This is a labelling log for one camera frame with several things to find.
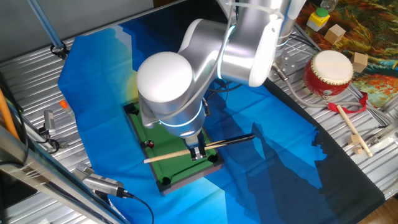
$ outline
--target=drum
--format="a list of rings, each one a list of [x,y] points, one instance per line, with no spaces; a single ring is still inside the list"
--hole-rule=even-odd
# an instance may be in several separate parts
[[[304,68],[305,86],[314,94],[334,96],[344,91],[351,82],[354,68],[350,60],[334,50],[314,55]]]

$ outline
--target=metal grating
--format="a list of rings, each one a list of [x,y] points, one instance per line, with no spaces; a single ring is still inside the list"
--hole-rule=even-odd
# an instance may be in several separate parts
[[[392,118],[398,119],[398,95],[388,101],[381,109]]]
[[[295,27],[293,33],[302,35],[300,28]],[[302,80],[303,68],[305,64],[317,51],[309,47],[307,44],[289,39],[284,53],[282,54],[282,68],[289,75],[289,80],[295,92],[302,99],[309,103],[320,103],[323,99],[320,96],[311,93]],[[277,86],[281,87],[286,94],[294,99],[287,85],[273,73],[269,77]],[[356,87],[351,84],[343,93],[330,98],[330,102],[339,101],[355,101],[358,102],[361,95]],[[352,134],[350,128],[346,125],[340,114],[330,111],[326,108],[309,108],[304,105],[301,107],[310,114],[318,123],[320,123],[335,141],[345,150],[347,155],[362,169],[362,171],[373,181],[383,192],[386,198],[393,196],[398,192],[398,144],[397,136],[387,136],[378,144],[371,146],[369,149],[374,154],[368,157],[366,153],[356,155],[353,147],[349,146],[347,139]],[[348,109],[355,110],[354,106],[346,106]],[[395,106],[391,106],[390,115],[395,111]],[[373,137],[382,131],[381,126],[385,124],[373,113],[365,111],[359,114],[349,114],[348,117],[355,125],[356,129],[362,135],[365,141],[373,141]]]
[[[73,39],[66,41],[68,48]],[[66,149],[60,149],[56,158],[69,171],[78,164],[90,166],[90,161],[79,137],[76,122],[59,105],[64,100],[57,82],[64,61],[51,54],[46,48],[32,54],[0,64],[11,91],[24,109],[24,116],[36,128],[44,123],[44,110],[54,112],[57,133],[52,138],[67,142]],[[75,212],[51,197],[39,192],[6,210],[7,220],[13,223],[40,223],[47,219],[50,223],[92,223],[90,219]]]

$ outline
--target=white robotic arm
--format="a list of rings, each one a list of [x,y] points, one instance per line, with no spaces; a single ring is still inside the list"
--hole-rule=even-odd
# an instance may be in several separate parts
[[[216,78],[254,87],[262,85],[274,63],[275,52],[283,50],[282,41],[287,40],[280,34],[289,36],[297,16],[291,17],[304,2],[241,1],[237,23],[227,30],[219,22],[193,21],[178,53],[155,54],[138,70],[144,125],[151,128],[160,122],[170,133],[183,138],[193,160],[205,157],[202,98],[208,86]]]

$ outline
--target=green felt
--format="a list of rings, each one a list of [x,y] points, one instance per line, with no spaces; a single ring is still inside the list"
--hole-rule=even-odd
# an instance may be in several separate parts
[[[155,124],[153,129],[147,129],[142,125],[140,114],[138,116],[130,114],[130,116],[141,141],[152,140],[155,143],[153,149],[149,147],[145,149],[149,158],[186,149],[181,138],[171,135],[162,125]],[[211,149],[206,153],[210,156],[215,155],[216,151]],[[212,165],[213,163],[206,159],[192,161],[190,154],[151,163],[157,180],[162,183],[163,177],[168,177],[171,184]]]

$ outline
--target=blue fabric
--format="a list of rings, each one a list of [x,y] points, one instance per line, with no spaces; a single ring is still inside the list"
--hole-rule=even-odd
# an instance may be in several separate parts
[[[226,102],[226,95],[214,96],[205,121],[214,141],[248,133],[257,138],[220,148],[221,170],[160,195],[123,110],[131,102],[139,64],[150,54],[175,48],[151,36],[131,21],[75,39],[58,85],[76,114],[95,172],[123,182],[146,201],[156,223],[336,223],[318,190],[322,183],[315,161],[326,155],[313,146],[317,130],[264,87],[243,86]],[[147,45],[137,46],[138,39]],[[140,202],[111,201],[130,222],[150,223]]]

